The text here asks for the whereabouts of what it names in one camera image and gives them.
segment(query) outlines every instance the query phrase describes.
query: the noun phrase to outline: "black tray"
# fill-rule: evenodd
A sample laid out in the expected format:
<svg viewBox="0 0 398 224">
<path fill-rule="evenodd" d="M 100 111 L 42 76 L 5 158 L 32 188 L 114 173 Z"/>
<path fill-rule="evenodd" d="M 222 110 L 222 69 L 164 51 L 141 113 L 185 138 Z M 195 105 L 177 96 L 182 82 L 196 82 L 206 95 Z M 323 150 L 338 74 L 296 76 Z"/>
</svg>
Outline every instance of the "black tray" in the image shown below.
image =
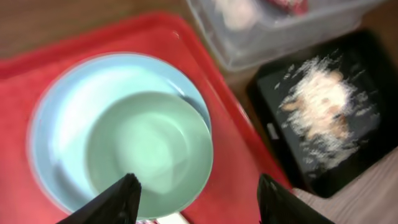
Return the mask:
<svg viewBox="0 0 398 224">
<path fill-rule="evenodd" d="M 332 169 L 324 168 L 322 162 L 305 162 L 308 151 L 300 145 L 303 136 L 284 124 L 288 114 L 279 108 L 290 88 L 303 77 L 304 72 L 297 69 L 315 57 L 330 59 L 327 68 L 339 70 L 346 82 L 357 88 L 353 96 L 365 92 L 365 103 L 370 106 L 363 116 L 346 118 L 354 133 L 349 140 L 355 139 L 358 150 Z M 366 30 L 263 65 L 247 91 L 289 180 L 315 195 L 331 197 L 398 146 L 397 72 L 378 40 Z"/>
</svg>

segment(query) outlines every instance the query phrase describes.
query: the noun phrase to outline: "wooden table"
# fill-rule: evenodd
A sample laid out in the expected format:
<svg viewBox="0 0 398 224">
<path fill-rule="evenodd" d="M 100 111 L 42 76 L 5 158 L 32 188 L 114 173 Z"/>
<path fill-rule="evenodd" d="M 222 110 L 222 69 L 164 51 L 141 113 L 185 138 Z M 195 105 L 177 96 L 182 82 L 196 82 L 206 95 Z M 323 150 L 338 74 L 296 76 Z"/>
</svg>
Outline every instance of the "wooden table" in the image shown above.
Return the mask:
<svg viewBox="0 0 398 224">
<path fill-rule="evenodd" d="M 1 0 L 0 58 L 12 57 L 153 10 L 181 15 L 201 36 L 185 0 Z M 397 0 L 390 0 L 373 10 L 363 22 L 364 27 L 380 36 L 398 66 L 396 24 Z M 259 133 L 265 137 L 244 92 L 257 68 L 239 73 L 220 70 Z M 398 150 L 331 199 L 320 199 L 299 190 L 297 195 L 336 223 L 398 223 Z"/>
</svg>

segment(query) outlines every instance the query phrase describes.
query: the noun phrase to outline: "green bowl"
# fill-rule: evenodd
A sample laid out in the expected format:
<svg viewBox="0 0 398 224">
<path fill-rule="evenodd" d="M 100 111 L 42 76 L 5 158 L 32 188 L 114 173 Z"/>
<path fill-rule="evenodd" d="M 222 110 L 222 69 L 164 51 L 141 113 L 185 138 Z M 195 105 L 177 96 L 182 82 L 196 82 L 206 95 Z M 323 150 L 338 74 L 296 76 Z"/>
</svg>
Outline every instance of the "green bowl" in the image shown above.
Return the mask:
<svg viewBox="0 0 398 224">
<path fill-rule="evenodd" d="M 204 188 L 213 164 L 210 131 L 186 101 L 146 92 L 116 102 L 90 134 L 86 168 L 100 193 L 126 173 L 142 185 L 138 219 L 181 211 Z"/>
</svg>

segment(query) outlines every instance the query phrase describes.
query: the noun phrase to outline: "plastic container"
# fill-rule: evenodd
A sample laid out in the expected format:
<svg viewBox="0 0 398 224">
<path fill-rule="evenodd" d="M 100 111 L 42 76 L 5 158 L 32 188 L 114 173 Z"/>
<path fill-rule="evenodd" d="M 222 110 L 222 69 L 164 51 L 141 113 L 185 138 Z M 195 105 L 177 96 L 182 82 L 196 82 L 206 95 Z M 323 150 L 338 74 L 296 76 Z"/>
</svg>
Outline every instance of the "plastic container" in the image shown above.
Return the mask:
<svg viewBox="0 0 398 224">
<path fill-rule="evenodd" d="M 260 65 L 355 29 L 362 15 L 384 0 L 309 0 L 308 12 L 292 16 L 267 0 L 251 4 L 256 22 L 230 29 L 215 1 L 187 0 L 217 59 L 233 72 Z"/>
</svg>

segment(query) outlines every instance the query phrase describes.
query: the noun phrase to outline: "light blue plate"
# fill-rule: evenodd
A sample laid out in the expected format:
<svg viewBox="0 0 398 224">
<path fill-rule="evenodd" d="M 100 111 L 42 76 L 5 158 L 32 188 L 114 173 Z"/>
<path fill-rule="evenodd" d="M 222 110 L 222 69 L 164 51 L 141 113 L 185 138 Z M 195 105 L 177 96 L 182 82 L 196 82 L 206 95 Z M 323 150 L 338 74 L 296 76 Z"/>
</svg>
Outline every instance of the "light blue plate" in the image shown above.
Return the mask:
<svg viewBox="0 0 398 224">
<path fill-rule="evenodd" d="M 85 170 L 85 147 L 97 119 L 115 102 L 150 91 L 180 96 L 211 129 L 193 83 L 173 66 L 144 55 L 94 58 L 46 92 L 30 127 L 29 157 L 38 183 L 62 210 L 74 212 L 97 195 Z"/>
</svg>

